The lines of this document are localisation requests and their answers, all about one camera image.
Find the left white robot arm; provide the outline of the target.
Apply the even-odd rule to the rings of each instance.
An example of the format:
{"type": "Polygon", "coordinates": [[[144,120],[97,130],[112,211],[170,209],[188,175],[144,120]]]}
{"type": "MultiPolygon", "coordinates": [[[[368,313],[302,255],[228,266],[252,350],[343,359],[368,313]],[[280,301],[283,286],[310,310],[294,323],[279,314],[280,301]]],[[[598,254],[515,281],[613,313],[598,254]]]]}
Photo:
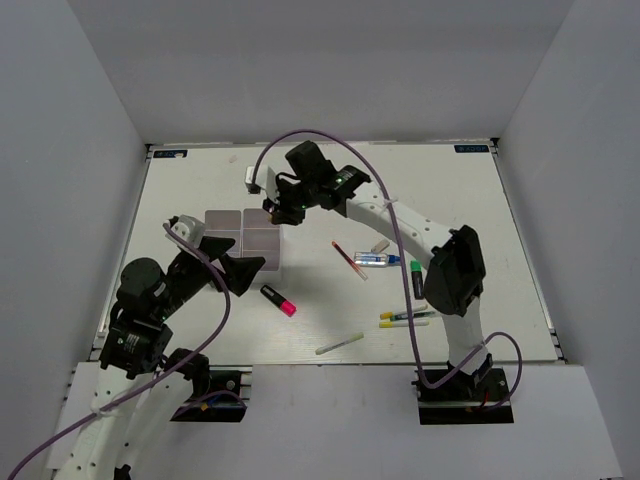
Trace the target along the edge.
{"type": "Polygon", "coordinates": [[[167,321],[208,284],[226,297],[244,294],[265,260],[229,256],[230,238],[178,244],[168,269],[142,257],[122,270],[91,412],[57,478],[133,478],[179,407],[209,392],[209,360],[200,348],[164,353],[173,335],[167,321]]]}

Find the white eraser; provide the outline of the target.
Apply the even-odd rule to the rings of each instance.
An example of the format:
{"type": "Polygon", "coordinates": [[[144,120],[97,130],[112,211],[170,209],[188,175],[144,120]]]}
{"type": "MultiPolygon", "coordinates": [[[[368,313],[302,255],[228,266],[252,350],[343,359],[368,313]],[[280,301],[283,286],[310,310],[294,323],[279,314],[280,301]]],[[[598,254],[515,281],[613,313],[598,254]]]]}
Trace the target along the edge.
{"type": "Polygon", "coordinates": [[[382,239],[378,241],[372,248],[372,253],[382,253],[390,246],[390,241],[388,239],[382,239]]]}

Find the red pen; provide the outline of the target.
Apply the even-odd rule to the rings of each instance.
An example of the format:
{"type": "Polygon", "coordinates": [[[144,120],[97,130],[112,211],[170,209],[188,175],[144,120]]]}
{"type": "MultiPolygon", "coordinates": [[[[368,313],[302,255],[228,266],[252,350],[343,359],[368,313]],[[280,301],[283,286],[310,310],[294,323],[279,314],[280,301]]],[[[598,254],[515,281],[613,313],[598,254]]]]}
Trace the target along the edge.
{"type": "Polygon", "coordinates": [[[368,280],[367,275],[335,240],[331,241],[331,245],[363,281],[368,280]]]}

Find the clear blue spray bottle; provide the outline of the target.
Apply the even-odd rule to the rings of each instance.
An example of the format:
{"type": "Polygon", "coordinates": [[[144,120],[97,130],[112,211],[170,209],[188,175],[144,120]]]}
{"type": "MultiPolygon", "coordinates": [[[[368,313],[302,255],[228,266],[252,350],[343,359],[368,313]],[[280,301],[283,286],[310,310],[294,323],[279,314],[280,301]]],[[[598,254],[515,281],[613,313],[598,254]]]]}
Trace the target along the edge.
{"type": "Polygon", "coordinates": [[[355,252],[353,261],[356,265],[364,268],[386,268],[401,263],[398,255],[383,252],[355,252]]]}

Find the green black highlighter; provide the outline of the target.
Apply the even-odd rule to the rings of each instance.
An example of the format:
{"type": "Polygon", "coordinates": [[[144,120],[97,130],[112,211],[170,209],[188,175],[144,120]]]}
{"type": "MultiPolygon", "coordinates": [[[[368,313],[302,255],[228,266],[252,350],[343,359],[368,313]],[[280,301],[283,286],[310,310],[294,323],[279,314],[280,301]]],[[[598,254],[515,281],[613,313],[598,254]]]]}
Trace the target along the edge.
{"type": "Polygon", "coordinates": [[[422,300],[424,298],[424,278],[421,264],[417,260],[411,260],[410,271],[414,298],[422,300]]]}

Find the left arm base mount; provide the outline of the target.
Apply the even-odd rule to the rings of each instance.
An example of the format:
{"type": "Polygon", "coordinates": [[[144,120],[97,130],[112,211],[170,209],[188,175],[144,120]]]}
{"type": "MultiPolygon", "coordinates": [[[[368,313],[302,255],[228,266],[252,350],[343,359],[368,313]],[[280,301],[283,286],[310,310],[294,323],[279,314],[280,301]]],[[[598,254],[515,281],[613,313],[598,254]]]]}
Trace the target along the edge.
{"type": "Polygon", "coordinates": [[[199,387],[172,417],[173,422],[240,423],[248,409],[251,367],[209,367],[209,382],[199,387]]]}

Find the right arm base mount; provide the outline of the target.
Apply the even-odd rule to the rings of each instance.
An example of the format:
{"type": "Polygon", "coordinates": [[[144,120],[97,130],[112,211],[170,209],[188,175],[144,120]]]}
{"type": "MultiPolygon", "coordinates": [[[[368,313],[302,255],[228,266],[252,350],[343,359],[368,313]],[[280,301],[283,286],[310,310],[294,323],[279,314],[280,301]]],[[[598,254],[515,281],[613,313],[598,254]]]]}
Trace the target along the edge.
{"type": "Polygon", "coordinates": [[[509,393],[502,368],[492,368],[470,393],[453,380],[438,389],[426,388],[416,377],[419,421],[423,426],[512,424],[514,414],[509,401],[496,407],[509,393]]]}

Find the pink black highlighter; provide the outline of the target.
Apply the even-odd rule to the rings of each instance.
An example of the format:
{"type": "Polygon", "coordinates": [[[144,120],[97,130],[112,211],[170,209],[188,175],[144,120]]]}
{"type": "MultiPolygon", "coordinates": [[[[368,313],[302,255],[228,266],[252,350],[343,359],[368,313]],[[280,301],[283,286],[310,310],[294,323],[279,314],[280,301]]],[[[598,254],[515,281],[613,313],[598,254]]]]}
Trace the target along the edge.
{"type": "Polygon", "coordinates": [[[292,317],[296,313],[297,307],[271,286],[263,285],[260,293],[286,316],[292,317]]]}

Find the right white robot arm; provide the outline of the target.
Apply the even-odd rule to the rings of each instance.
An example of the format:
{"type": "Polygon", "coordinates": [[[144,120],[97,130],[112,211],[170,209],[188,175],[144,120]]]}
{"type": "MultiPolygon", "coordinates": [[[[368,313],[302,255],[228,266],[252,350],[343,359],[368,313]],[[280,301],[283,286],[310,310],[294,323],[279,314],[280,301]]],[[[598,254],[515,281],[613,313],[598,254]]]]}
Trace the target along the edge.
{"type": "Polygon", "coordinates": [[[449,372],[444,380],[459,396],[477,397],[493,366],[480,319],[486,268],[477,232],[467,225],[438,224],[391,201],[369,173],[352,165],[337,169],[314,142],[299,144],[285,158],[289,174],[261,164],[246,171],[248,191],[266,195],[263,208],[271,222],[297,226],[307,210],[319,206],[375,230],[418,261],[426,270],[424,297],[445,328],[449,372]]]}

